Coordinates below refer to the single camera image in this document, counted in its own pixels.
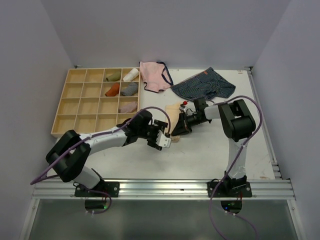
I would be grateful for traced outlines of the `beige underwear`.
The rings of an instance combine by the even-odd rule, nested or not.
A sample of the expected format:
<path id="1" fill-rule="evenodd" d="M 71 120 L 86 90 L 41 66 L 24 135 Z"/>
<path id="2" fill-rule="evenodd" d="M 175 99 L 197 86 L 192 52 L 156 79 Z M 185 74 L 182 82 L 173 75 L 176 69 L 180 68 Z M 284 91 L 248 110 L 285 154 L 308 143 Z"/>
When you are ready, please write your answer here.
<path id="1" fill-rule="evenodd" d="M 181 106 L 180 102 L 165 106 L 165 112 L 167 113 L 170 119 L 171 127 L 170 127 L 169 133 L 170 133 L 170 138 L 172 143 L 178 143 L 180 140 L 180 135 L 173 136 L 173 130 L 177 126 L 177 123 L 179 120 L 179 114 L 181 113 L 180 106 Z"/>

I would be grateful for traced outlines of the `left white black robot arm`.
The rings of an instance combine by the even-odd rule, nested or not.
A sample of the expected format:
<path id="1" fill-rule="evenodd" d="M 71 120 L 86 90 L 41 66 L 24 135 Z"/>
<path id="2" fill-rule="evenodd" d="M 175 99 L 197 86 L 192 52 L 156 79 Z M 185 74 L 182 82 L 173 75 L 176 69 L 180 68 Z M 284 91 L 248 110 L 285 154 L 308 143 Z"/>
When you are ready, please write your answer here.
<path id="1" fill-rule="evenodd" d="M 124 147 L 144 139 L 147 145 L 162 150 L 171 144 L 167 122 L 153 120 L 147 110 L 141 110 L 132 118 L 107 130 L 78 134 L 68 130 L 53 146 L 45 159 L 57 176 L 65 183 L 74 182 L 86 187 L 92 196 L 103 193 L 102 177 L 85 166 L 89 156 L 110 148 Z"/>

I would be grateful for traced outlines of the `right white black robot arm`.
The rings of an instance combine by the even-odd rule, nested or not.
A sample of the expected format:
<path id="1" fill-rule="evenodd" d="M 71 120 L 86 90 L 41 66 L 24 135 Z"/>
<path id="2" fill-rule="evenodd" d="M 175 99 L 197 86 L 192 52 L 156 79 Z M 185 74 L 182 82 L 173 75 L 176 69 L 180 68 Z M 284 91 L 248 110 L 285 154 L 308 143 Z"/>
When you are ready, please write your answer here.
<path id="1" fill-rule="evenodd" d="M 247 183 L 246 147 L 256 130 L 256 122 L 251 112 L 242 99 L 208 105 L 205 98 L 198 98 L 193 100 L 195 111 L 191 113 L 188 113 L 187 104 L 185 101 L 180 105 L 178 121 L 171 135 L 187 135 L 192 132 L 193 126 L 219 119 L 229 141 L 228 165 L 222 189 L 227 196 L 235 196 Z"/>

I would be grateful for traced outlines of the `mauve rolled underwear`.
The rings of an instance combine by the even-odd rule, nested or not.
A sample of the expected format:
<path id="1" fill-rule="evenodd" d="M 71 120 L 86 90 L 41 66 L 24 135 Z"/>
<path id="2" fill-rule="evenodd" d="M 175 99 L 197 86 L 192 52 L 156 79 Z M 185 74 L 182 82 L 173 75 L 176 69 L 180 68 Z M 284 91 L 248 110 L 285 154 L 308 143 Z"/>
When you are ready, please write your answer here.
<path id="1" fill-rule="evenodd" d="M 138 109 L 138 103 L 137 102 L 129 102 L 123 106 L 119 107 L 119 113 L 133 113 Z"/>

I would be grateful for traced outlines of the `grey rolled underwear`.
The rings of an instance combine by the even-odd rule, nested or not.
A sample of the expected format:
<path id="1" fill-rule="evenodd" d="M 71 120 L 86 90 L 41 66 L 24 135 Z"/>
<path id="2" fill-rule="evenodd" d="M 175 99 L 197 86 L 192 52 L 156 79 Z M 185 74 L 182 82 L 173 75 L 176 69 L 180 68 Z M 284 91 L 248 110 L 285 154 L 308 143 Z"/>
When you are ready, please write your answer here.
<path id="1" fill-rule="evenodd" d="M 135 94 L 137 94 L 139 91 L 139 85 L 135 82 L 131 82 L 128 85 L 125 85 L 121 91 L 120 94 L 124 97 L 131 97 Z"/>

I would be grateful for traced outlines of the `pink underwear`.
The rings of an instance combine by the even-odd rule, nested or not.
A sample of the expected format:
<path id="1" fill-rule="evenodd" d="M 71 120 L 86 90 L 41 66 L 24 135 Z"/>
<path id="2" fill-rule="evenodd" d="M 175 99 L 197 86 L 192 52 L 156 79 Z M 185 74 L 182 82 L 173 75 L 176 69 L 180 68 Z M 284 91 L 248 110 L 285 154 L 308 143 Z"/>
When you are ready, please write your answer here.
<path id="1" fill-rule="evenodd" d="M 139 70 L 148 92 L 159 93 L 171 88 L 174 83 L 164 62 L 139 62 Z"/>

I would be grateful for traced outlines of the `orange rolled underwear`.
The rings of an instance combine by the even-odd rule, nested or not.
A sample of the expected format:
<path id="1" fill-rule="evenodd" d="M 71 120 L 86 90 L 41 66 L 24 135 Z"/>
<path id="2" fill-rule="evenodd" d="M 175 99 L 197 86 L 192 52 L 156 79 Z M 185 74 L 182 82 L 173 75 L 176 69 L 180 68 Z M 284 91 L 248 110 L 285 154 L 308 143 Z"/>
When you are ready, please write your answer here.
<path id="1" fill-rule="evenodd" d="M 119 83 L 114 83 L 111 88 L 105 92 L 106 97 L 115 97 L 116 95 L 119 94 L 120 91 L 120 84 Z"/>

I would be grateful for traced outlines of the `white rolled underwear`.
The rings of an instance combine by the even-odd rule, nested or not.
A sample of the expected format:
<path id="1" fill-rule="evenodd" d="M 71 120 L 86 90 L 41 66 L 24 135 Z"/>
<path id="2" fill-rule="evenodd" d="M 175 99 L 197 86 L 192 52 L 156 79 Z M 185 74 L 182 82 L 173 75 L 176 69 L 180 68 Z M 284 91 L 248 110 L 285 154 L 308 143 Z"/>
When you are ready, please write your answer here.
<path id="1" fill-rule="evenodd" d="M 139 70 L 137 68 L 124 68 L 123 71 L 123 81 L 131 82 L 139 75 Z"/>

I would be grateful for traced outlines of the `olive rolled underwear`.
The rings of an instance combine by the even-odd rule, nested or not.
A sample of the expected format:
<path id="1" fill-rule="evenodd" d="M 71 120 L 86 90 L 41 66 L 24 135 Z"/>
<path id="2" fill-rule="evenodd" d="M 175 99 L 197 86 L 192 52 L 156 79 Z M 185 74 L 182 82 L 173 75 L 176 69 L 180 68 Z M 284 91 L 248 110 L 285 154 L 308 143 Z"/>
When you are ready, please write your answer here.
<path id="1" fill-rule="evenodd" d="M 117 82 L 120 79 L 121 79 L 121 72 L 120 71 L 116 71 L 113 74 L 105 77 L 106 82 Z"/>

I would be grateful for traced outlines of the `blue striped boxer shorts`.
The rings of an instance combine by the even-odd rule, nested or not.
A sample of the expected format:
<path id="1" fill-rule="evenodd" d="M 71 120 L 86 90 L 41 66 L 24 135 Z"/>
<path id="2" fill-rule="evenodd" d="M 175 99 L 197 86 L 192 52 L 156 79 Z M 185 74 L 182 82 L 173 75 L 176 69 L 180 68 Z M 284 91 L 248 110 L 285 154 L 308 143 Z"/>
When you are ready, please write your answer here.
<path id="1" fill-rule="evenodd" d="M 172 91 L 185 100 L 204 98 L 212 100 L 215 97 L 229 98 L 236 86 L 228 82 L 212 67 L 171 87 Z"/>

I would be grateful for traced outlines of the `wooden compartment tray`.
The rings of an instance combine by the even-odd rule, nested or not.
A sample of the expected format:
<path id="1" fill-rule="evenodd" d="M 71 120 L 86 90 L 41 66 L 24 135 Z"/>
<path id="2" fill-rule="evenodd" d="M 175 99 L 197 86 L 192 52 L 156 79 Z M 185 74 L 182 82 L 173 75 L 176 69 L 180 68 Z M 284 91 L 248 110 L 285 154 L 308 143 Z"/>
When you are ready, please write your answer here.
<path id="1" fill-rule="evenodd" d="M 51 135 L 61 137 L 68 130 L 77 133 L 105 131 L 132 117 L 140 110 L 141 74 L 129 82 L 123 81 L 125 68 L 73 68 L 69 69 L 57 107 L 51 129 Z M 107 82 L 106 76 L 121 72 L 119 81 Z M 105 93 L 115 83 L 120 84 L 119 93 L 106 97 Z M 121 90 L 130 83 L 138 84 L 138 93 L 122 96 Z M 137 102 L 137 110 L 131 113 L 119 113 L 119 107 Z"/>

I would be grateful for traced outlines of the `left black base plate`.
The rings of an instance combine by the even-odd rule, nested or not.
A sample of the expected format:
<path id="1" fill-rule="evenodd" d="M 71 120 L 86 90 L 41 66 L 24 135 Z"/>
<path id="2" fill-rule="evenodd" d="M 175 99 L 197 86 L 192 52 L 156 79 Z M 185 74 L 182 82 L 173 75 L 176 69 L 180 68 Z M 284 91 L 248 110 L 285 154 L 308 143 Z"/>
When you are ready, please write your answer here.
<path id="1" fill-rule="evenodd" d="M 99 198 L 105 197 L 106 194 L 111 198 L 119 196 L 120 183 L 118 181 L 102 181 L 93 189 L 87 188 L 82 184 L 75 187 L 74 196 L 84 198 Z"/>

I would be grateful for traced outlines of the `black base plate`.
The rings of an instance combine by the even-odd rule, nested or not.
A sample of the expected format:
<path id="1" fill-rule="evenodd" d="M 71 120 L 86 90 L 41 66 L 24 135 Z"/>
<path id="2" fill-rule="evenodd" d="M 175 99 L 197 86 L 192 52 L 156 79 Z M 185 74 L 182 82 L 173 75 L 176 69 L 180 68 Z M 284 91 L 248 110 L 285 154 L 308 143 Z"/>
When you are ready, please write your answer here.
<path id="1" fill-rule="evenodd" d="M 82 184 L 75 187 L 74 196 L 84 198 L 99 198 L 105 197 L 106 194 L 111 198 L 119 196 L 120 183 L 118 181 L 102 181 L 93 189 L 87 188 Z"/>
<path id="2" fill-rule="evenodd" d="M 223 183 L 221 183 L 217 190 L 212 194 L 215 187 L 219 184 L 219 181 L 208 181 L 206 183 L 207 186 L 207 194 L 210 198 L 212 195 L 214 198 L 237 198 L 237 197 L 243 197 L 243 198 L 251 198 L 253 196 L 251 185 L 249 182 L 246 182 L 245 185 L 231 188 L 225 186 Z"/>

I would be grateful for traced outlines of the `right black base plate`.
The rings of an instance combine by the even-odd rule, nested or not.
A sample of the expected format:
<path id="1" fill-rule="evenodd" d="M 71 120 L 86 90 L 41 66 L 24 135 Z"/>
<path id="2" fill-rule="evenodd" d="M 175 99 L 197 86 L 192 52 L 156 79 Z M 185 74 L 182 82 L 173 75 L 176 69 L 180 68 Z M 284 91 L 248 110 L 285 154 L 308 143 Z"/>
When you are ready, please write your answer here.
<path id="1" fill-rule="evenodd" d="M 210 198 L 212 195 L 214 198 L 237 198 L 237 197 L 243 197 L 243 198 L 251 198 L 253 196 L 251 185 L 249 182 L 246 182 L 245 185 L 231 188 L 225 186 L 223 183 L 221 183 L 217 190 L 212 194 L 215 187 L 219 184 L 219 181 L 208 181 L 206 183 L 207 186 L 207 194 Z"/>

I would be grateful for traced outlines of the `aluminium mounting rail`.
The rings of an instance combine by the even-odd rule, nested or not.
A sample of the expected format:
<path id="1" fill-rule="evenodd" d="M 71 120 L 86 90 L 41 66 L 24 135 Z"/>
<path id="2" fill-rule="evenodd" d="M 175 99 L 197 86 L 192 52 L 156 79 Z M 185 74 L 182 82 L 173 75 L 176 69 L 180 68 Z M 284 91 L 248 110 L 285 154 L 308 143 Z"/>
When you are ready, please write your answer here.
<path id="1" fill-rule="evenodd" d="M 106 179 L 119 200 L 207 200 L 213 188 L 208 180 L 176 179 Z M 79 188 L 74 183 L 52 178 L 34 187 L 34 199 L 74 199 Z M 296 198 L 290 180 L 250 180 L 241 190 L 229 195 L 216 191 L 215 200 L 294 200 Z"/>

